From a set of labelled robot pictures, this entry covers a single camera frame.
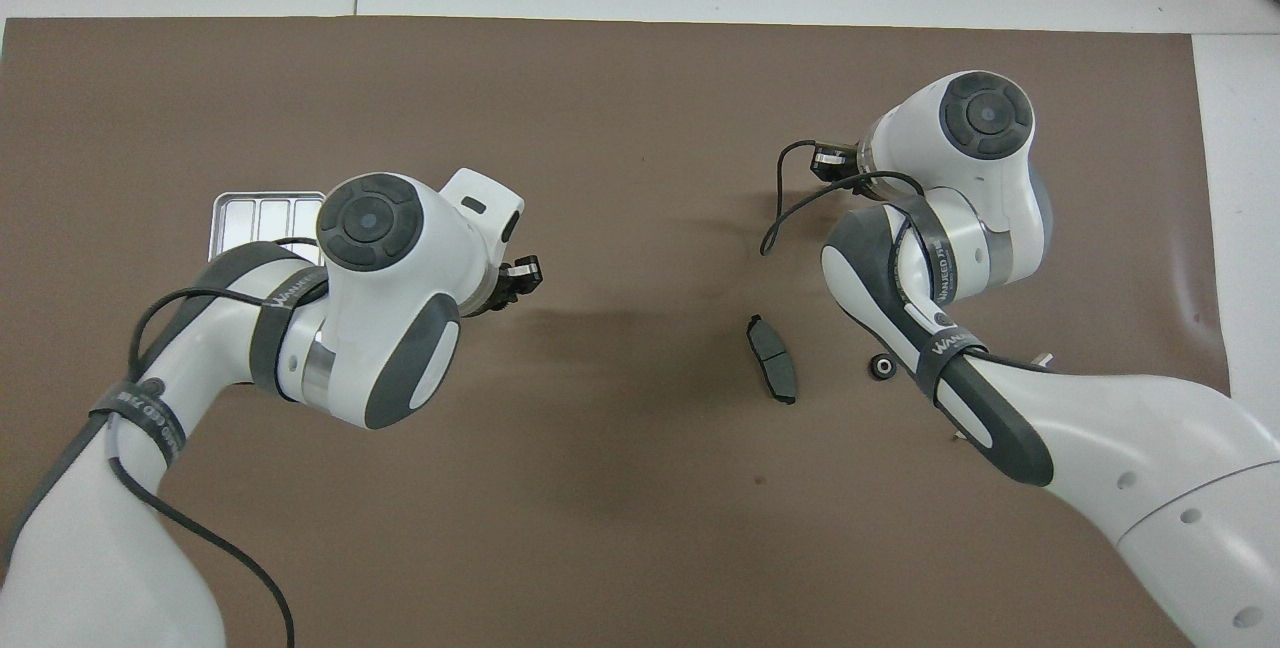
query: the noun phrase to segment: silver compartment tray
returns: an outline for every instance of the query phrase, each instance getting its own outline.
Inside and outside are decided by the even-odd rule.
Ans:
[[[315,238],[316,215],[324,193],[317,191],[260,191],[256,193],[221,193],[214,201],[214,222],[209,229],[209,256],[253,241],[279,238]],[[315,246],[285,246],[294,254],[319,264]]]

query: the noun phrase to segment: small black wheel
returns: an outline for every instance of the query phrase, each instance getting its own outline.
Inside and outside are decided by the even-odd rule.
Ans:
[[[872,362],[868,364],[868,369],[872,371],[872,378],[877,380],[888,380],[897,374],[897,361],[893,356],[888,353],[877,353],[872,356]]]

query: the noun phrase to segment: gray round button pad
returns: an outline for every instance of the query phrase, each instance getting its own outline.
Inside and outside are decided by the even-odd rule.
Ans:
[[[403,178],[375,173],[343,183],[316,219],[325,259],[348,270],[381,270],[408,255],[422,233],[422,204]]]
[[[986,70],[970,70],[947,83],[938,119],[952,146],[980,160],[1016,152],[1030,138],[1034,120],[1023,88]]]

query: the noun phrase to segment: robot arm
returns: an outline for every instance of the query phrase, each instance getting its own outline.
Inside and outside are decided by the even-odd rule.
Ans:
[[[901,197],[877,179],[887,202],[849,211],[823,247],[827,286],[988,461],[1097,525],[1197,645],[1280,645],[1280,442],[1245,407],[1171,378],[1006,361],[943,310],[1039,265],[1052,219],[1033,132],[1021,90],[973,70],[859,146],[819,149],[826,178],[892,170],[925,187]]]
[[[218,256],[196,284],[257,302],[188,298],[137,375],[100,406],[168,410],[159,419],[168,433],[157,434],[173,452],[236,383],[361,428],[390,425],[440,384],[460,315],[500,309],[540,282],[536,259],[517,261],[520,270],[500,263],[522,210],[516,193],[466,169],[439,193],[402,175],[351,179],[320,211],[328,269],[271,243]],[[225,643],[204,580],[108,465],[119,457],[155,493],[173,457],[163,444],[118,415],[91,416],[15,529],[0,590],[0,645]]]

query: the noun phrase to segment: black velcro strap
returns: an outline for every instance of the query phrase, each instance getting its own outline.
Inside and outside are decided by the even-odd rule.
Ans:
[[[956,284],[959,283],[956,255],[938,215],[933,213],[933,207],[922,196],[908,196],[893,201],[893,205],[906,213],[911,227],[915,228],[915,234],[920,237],[924,257],[929,261],[933,302],[945,306],[955,301]]]
[[[248,369],[253,377],[253,385],[269,393],[276,393],[285,401],[292,402],[280,389],[276,377],[276,366],[280,361],[280,346],[284,344],[284,334],[293,320],[293,311],[298,305],[310,298],[319,298],[329,291],[329,273],[320,266],[305,268],[280,283],[262,300],[262,306],[257,312],[257,324],[253,325],[253,337],[248,344]]]
[[[143,380],[142,384],[132,380],[116,383],[90,409],[88,414],[124,416],[155,441],[156,448],[164,455],[165,465],[173,465],[187,446],[187,430],[182,429],[178,416],[173,415],[169,406],[160,400],[156,384],[151,380]]]
[[[978,347],[987,350],[978,337],[969,333],[966,328],[948,328],[934,333],[928,344],[920,351],[920,361],[915,365],[915,384],[929,397],[937,401],[938,380],[942,379],[942,369],[965,348]]]

